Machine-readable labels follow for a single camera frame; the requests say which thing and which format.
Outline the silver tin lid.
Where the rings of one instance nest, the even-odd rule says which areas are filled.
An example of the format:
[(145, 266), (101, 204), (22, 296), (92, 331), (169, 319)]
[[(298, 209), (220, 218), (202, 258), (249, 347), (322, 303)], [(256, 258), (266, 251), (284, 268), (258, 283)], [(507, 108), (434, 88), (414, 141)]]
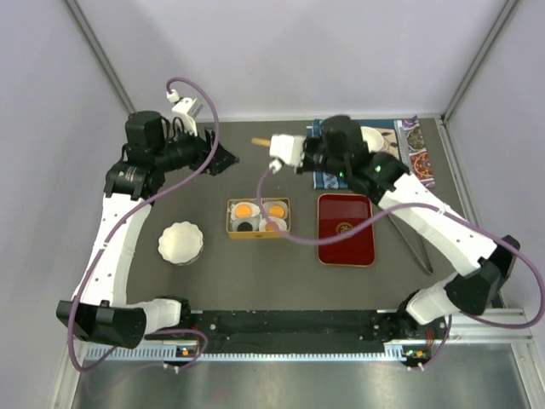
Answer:
[(256, 146), (260, 147), (270, 147), (271, 141), (269, 139), (262, 139), (262, 138), (252, 138), (251, 143)]

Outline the orange cookie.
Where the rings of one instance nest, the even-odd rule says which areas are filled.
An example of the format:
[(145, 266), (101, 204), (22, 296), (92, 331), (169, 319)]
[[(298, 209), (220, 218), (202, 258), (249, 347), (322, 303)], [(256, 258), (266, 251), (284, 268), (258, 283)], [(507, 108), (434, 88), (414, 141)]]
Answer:
[(269, 208), (268, 214), (277, 218), (284, 218), (285, 210), (282, 206), (276, 204)]
[(271, 221), (271, 222), (267, 222), (265, 224), (265, 230), (266, 231), (280, 231), (281, 230), (281, 226), (279, 224), (278, 221)]
[(252, 207), (249, 204), (238, 204), (234, 210), (237, 218), (252, 217), (253, 214)]

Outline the black cookie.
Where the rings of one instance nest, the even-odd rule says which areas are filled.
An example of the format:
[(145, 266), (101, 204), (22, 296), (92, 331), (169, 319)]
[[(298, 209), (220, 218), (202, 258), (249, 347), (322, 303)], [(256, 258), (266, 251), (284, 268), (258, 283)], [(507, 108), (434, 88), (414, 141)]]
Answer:
[(240, 222), (237, 226), (238, 232), (252, 232), (254, 230), (250, 222)]

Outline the gold cookie tin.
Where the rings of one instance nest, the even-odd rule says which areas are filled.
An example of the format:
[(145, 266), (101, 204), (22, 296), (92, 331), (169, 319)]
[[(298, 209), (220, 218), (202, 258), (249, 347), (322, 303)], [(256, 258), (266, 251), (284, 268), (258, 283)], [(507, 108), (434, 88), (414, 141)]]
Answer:
[(234, 220), (231, 219), (231, 208), (235, 203), (244, 201), (244, 202), (251, 202), (251, 203), (254, 203), (254, 204), (258, 205), (259, 208), (260, 208), (260, 211), (261, 211), (261, 213), (258, 215), (258, 217), (260, 217), (260, 221), (261, 221), (264, 217), (266, 217), (266, 218), (270, 217), (270, 216), (267, 216), (265, 214), (265, 211), (264, 211), (264, 208), (263, 208), (263, 202), (264, 201), (277, 201), (277, 200), (284, 201), (289, 206), (289, 215), (285, 219), (285, 221), (287, 222), (287, 225), (288, 225), (288, 229), (286, 231), (281, 231), (281, 232), (289, 233), (290, 232), (290, 225), (291, 225), (291, 219), (290, 219), (291, 208), (290, 208), (290, 201), (287, 198), (264, 198), (264, 199), (261, 200), (262, 208), (259, 206), (258, 199), (230, 199), (227, 202), (226, 231), (227, 231), (228, 237), (230, 239), (277, 239), (277, 238), (280, 238), (281, 235), (279, 233), (264, 233), (264, 232), (260, 232), (259, 230), (255, 231), (255, 232), (236, 233), (236, 232), (233, 232), (231, 230), (232, 222), (234, 221)]

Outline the metal tongs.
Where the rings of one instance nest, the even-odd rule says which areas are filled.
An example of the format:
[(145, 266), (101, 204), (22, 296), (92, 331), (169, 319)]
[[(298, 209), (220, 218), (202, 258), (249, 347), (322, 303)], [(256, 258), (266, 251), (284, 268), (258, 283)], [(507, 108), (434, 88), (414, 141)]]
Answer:
[(433, 266), (427, 253), (427, 249), (424, 245), (423, 238), (421, 236), (417, 236), (416, 242), (411, 241), (406, 237), (403, 230), (400, 228), (400, 226), (392, 216), (388, 216), (387, 219), (390, 222), (391, 226), (394, 228), (397, 235), (403, 240), (405, 246), (410, 251), (410, 254), (412, 255), (414, 261), (419, 266), (421, 271), (428, 276), (433, 275)]

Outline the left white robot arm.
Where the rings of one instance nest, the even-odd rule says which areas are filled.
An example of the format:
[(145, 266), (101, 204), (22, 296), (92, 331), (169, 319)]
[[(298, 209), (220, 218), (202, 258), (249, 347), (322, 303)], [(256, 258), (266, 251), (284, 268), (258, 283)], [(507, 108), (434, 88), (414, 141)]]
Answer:
[(159, 112), (140, 111), (128, 116), (124, 130), (121, 157), (106, 173), (89, 265), (72, 299), (59, 302), (56, 316), (70, 341), (133, 349), (158, 330), (181, 338), (193, 326), (188, 303), (180, 298), (127, 302), (141, 229), (155, 202), (170, 192), (163, 187), (166, 174), (188, 168), (192, 177), (215, 176), (237, 159), (219, 143), (218, 126), (199, 136), (178, 118), (169, 121)]

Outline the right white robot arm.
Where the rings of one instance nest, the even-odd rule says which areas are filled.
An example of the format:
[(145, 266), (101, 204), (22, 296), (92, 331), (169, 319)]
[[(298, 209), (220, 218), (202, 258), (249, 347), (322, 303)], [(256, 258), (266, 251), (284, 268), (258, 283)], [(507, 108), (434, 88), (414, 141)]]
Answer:
[(453, 274), (411, 293), (395, 320), (417, 337), (437, 318), (453, 313), (480, 320), (507, 281), (519, 242), (477, 229), (436, 197), (396, 154), (385, 132), (345, 115), (327, 118), (318, 135), (277, 136), (272, 150), (296, 172), (329, 173), (363, 194), (385, 216), (395, 216), (438, 250)]

